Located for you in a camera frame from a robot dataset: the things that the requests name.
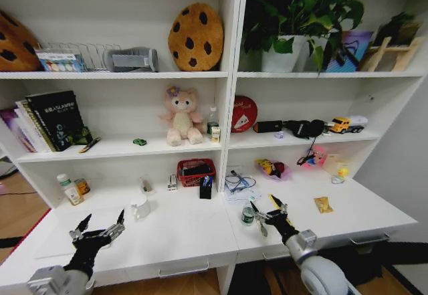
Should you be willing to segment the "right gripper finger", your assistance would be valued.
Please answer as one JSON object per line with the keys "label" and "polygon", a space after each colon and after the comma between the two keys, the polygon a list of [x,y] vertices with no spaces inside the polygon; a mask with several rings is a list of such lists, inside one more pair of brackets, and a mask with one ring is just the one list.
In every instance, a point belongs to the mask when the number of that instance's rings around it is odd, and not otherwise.
{"label": "right gripper finger", "polygon": [[288,214],[288,205],[286,203],[283,203],[279,198],[275,197],[272,194],[270,194],[270,199],[275,206],[275,209],[273,211],[270,211],[270,215]]}
{"label": "right gripper finger", "polygon": [[268,218],[267,217],[267,214],[266,213],[263,213],[263,212],[260,212],[259,210],[258,210],[258,208],[255,206],[255,204],[251,201],[250,202],[250,205],[251,205],[251,208],[253,209],[253,211],[254,211],[254,218],[257,220],[257,221],[259,221],[260,223],[265,223],[265,221],[266,221],[266,219]]}

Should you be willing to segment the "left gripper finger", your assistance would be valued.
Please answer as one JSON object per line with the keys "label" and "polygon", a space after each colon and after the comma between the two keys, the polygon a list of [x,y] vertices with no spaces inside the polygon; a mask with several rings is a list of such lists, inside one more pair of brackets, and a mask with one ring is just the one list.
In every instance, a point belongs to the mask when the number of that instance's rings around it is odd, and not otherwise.
{"label": "left gripper finger", "polygon": [[107,237],[110,240],[115,240],[123,231],[125,230],[124,226],[124,210],[120,212],[118,219],[115,224],[111,225],[109,228],[105,229],[102,233],[102,237]]}
{"label": "left gripper finger", "polygon": [[75,230],[69,231],[69,235],[73,240],[78,240],[83,238],[83,233],[88,228],[88,223],[91,219],[91,214],[86,216],[81,222],[79,222],[77,228]]}

